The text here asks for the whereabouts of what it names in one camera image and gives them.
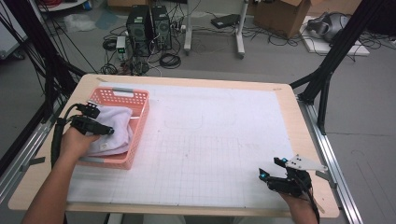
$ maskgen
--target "wooden table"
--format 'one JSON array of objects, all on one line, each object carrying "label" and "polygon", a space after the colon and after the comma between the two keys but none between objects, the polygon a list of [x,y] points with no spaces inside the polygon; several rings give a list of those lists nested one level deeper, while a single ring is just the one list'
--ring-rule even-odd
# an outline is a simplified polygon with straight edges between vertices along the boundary
[{"label": "wooden table", "polygon": [[[290,145],[294,154],[304,155],[306,158],[319,162],[314,143],[304,122],[302,112],[297,104],[291,87],[287,84],[239,82],[222,80],[202,80],[186,78],[165,77],[122,77],[107,75],[86,75],[78,83],[65,108],[74,103],[85,102],[91,95],[92,90],[101,82],[135,83],[150,85],[166,85],[181,87],[205,87],[226,88],[239,90],[273,91],[279,102],[282,117],[286,125],[290,139]],[[38,151],[36,157],[46,157],[44,163],[33,165],[26,172],[21,183],[11,197],[8,206],[14,210],[26,210],[35,197],[38,189],[50,173],[50,143],[52,131]],[[314,172],[310,172],[315,198],[318,204],[325,210],[322,217],[338,217],[339,209],[332,194],[332,190],[326,180],[319,178]],[[229,207],[198,207],[198,206],[170,206],[170,205],[143,205],[143,204],[120,204],[120,203],[68,203],[68,211],[93,211],[108,213],[154,213],[154,214],[179,214],[179,215],[202,215],[202,216],[262,216],[262,217],[289,217],[289,211],[262,210],[250,208]]]}]

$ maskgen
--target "black pole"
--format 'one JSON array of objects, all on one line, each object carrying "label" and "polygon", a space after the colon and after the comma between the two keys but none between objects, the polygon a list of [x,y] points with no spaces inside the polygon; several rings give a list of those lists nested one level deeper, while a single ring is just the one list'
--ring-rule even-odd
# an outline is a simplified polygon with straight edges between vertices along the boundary
[{"label": "black pole", "polygon": [[312,105],[321,92],[318,127],[322,134],[326,134],[324,124],[332,74],[386,1],[362,0],[343,32],[336,38],[334,45],[320,67],[314,73],[290,84],[295,89],[308,83],[305,90],[299,94],[299,99],[308,105]]},{"label": "black pole", "polygon": [[26,0],[4,0],[4,3],[29,37],[39,55],[55,68],[51,70],[51,74],[46,74],[46,76],[54,77],[59,82],[62,92],[71,94],[77,83],[70,76],[67,66],[64,66],[62,57],[53,46],[31,3]]},{"label": "black pole", "polygon": [[0,158],[0,177],[6,172],[8,166],[12,163],[14,158],[18,155],[23,145],[29,139],[32,130],[37,127],[40,121],[43,119],[45,111],[45,104],[38,108],[37,112],[30,119],[29,123],[23,128],[17,139],[12,143],[11,147],[7,152]]}]

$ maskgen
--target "white grid paper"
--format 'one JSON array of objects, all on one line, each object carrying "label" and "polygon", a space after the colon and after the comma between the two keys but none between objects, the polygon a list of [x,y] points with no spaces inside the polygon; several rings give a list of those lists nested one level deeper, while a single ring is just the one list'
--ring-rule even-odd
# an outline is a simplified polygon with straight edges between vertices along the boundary
[{"label": "white grid paper", "polygon": [[101,85],[148,91],[148,120],[132,169],[78,166],[69,202],[286,208],[258,178],[293,156],[273,92]]}]

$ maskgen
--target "white cloth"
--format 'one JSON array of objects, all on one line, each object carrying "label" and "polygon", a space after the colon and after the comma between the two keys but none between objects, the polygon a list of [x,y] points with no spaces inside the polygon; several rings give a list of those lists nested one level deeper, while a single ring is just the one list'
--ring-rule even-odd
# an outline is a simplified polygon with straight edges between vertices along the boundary
[{"label": "white cloth", "polygon": [[132,109],[124,106],[98,106],[97,122],[114,129],[113,134],[102,135],[91,143],[87,156],[115,155],[128,151],[133,133],[129,126]]}]

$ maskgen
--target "metal rail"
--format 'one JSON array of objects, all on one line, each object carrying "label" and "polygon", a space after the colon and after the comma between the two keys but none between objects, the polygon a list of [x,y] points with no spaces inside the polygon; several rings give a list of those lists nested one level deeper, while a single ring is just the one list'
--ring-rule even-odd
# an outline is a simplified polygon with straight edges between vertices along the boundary
[{"label": "metal rail", "polygon": [[47,135],[50,132],[51,121],[40,123],[37,125],[32,135],[26,141],[20,153],[15,157],[14,161],[8,166],[4,175],[0,179],[0,203],[7,197],[19,177],[26,171],[30,164],[30,159],[36,154],[41,147]]},{"label": "metal rail", "polygon": [[310,118],[310,124],[314,131],[316,140],[318,141],[318,145],[320,147],[321,156],[323,160],[326,161],[327,166],[329,167],[329,173],[332,178],[333,183],[336,185],[336,191],[339,197],[339,200],[344,208],[345,215],[349,223],[351,224],[362,224],[361,214],[359,213],[358,207],[356,206],[352,195],[347,187],[347,182],[344,179],[343,173],[341,171],[340,166],[338,165],[338,161],[335,158],[335,155],[332,151],[332,146],[330,145],[329,138],[327,135],[323,135],[320,131],[319,126],[317,125],[318,113],[313,105],[303,105],[306,114]]}]

